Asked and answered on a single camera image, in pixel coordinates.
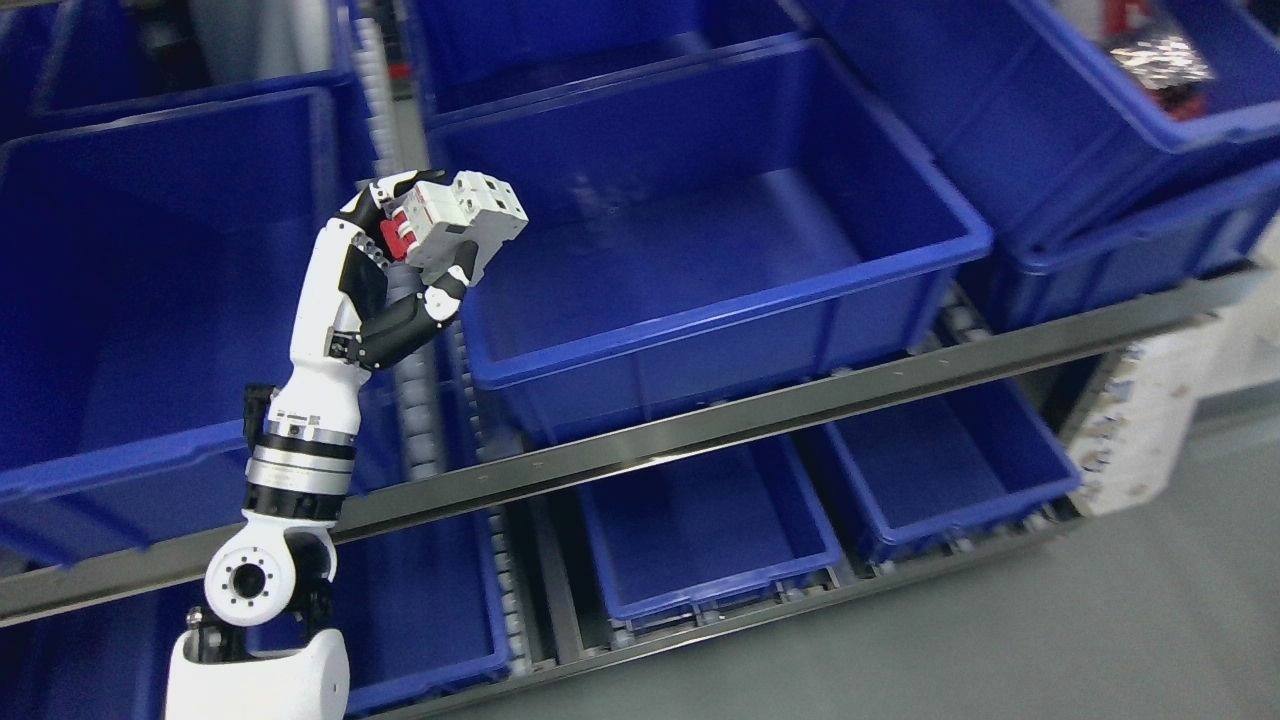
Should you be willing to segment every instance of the gray floor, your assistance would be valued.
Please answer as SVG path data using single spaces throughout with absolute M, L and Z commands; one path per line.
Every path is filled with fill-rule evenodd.
M 1050 547 L 451 717 L 1280 717 L 1280 404 L 1243 402 Z

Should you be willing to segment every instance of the shelving rack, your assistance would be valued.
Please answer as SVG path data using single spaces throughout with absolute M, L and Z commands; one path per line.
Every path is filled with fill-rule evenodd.
M 334 533 L 339 543 L 506 505 L 511 518 L 507 552 L 525 596 L 521 605 L 526 609 L 522 620 L 529 644 L 529 671 L 493 685 L 390 710 L 376 717 L 407 720 L 435 715 L 544 682 L 901 587 L 1070 532 L 1084 519 L 1069 501 L 1062 501 L 1020 528 L 952 546 L 941 553 L 896 566 L 837 568 L 829 573 L 827 582 L 801 593 L 780 592 L 773 602 L 731 609 L 722 618 L 691 618 L 684 625 L 631 637 L 625 629 L 609 626 L 603 614 L 581 606 L 582 588 L 571 587 L 572 573 L 567 571 L 567 566 L 572 559 L 566 557 L 566 548 L 580 543 L 559 541 L 558 524 L 550 520 L 556 496 L 550 496 L 548 502 L 545 493 L 1105 354 L 1143 337 L 1203 323 L 1206 314 L 1242 300 L 1271 272 L 1263 264 L 1245 263 L 1208 279 L 1192 281 L 1167 292 L 1087 314 L 959 345 L 943 345 L 882 365 L 836 373 L 352 498 Z M 204 573 L 209 556 L 237 529 L 234 525 L 219 528 L 161 542 L 147 550 L 93 557 L 70 568 L 46 568 L 3 578 L 0 626 L 196 579 Z

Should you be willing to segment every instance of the robotic arm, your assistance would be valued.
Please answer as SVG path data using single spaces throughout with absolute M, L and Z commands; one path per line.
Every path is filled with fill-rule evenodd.
M 279 389 L 246 389 L 246 524 L 214 555 L 209 607 L 188 614 L 173 650 L 166 717 L 342 717 L 349 674 L 342 635 L 326 628 L 338 569 L 329 529 L 351 484 L 357 393 L 457 316 L 527 222 L 509 184 L 428 170 L 375 181 L 325 223 L 294 318 L 293 374 Z M 434 279 L 384 307 L 394 261 Z M 250 653 L 244 629 L 282 612 L 302 620 L 306 647 Z

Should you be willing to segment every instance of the stainless steel bar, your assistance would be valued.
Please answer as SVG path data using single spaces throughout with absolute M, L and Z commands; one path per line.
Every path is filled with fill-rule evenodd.
M 1247 263 L 1092 313 L 393 486 L 349 500 L 334 537 L 375 536 L 1097 355 L 1196 324 L 1202 314 L 1243 299 L 1270 272 Z M 0 626 L 196 579 L 234 529 L 0 579 Z
M 561 665 L 582 657 L 582 632 L 577 625 L 573 592 L 568 584 L 568 570 L 561 552 L 559 537 L 552 524 L 545 497 L 529 500 L 538 537 L 538 559 L 543 570 L 543 587 L 550 614 L 552 637 L 556 639 L 556 661 Z

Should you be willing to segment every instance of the empty blue bin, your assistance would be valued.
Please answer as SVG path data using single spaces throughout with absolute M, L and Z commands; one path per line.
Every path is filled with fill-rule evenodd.
M 1164 0 L 1217 74 L 1176 122 L 1048 0 L 846 0 L 826 28 L 1028 251 L 1280 158 L 1280 46 L 1231 0 Z
M 840 543 L 795 447 L 773 437 L 579 488 L 611 618 L 645 626 L 795 587 Z
M 333 95 L 340 178 L 371 176 L 369 106 L 355 70 L 347 0 L 189 3 L 212 85 L 166 92 L 156 60 L 120 0 L 65 0 L 32 100 L 45 129 L 70 128 L 198 102 L 323 87 Z
M 58 9 L 0 10 L 0 142 L 32 131 L 31 96 L 40 77 Z
M 509 648 L 483 514 L 339 546 L 334 625 L 351 715 L 504 676 Z M 155 720 L 200 583 L 0 629 L 0 717 Z M 298 647 L 284 616 L 266 628 Z M 251 630 L 261 644 L 262 629 Z
M 248 382 L 283 384 L 335 191 L 319 90 L 0 147 L 0 544 L 45 564 L 239 520 Z M 402 477 L 389 378 L 357 492 Z
M 476 386 L 556 443 L 918 342 L 982 219 L 817 41 L 453 123 L 530 225 L 462 309 Z
M 1016 523 L 1080 484 L 1011 380 L 795 434 L 833 519 L 868 562 Z
M 1280 210 L 1280 161 L 1162 202 L 1050 254 L 996 252 L 960 282 L 997 331 L 1169 290 L 1244 260 Z
M 333 626 L 351 657 L 348 715 L 507 675 L 511 647 L 485 512 L 338 546 Z M 297 647 L 280 618 L 250 647 Z
M 460 118 L 796 36 L 776 0 L 410 0 L 422 118 Z
M 202 600 L 187 583 L 0 629 L 0 717 L 156 720 L 169 653 Z

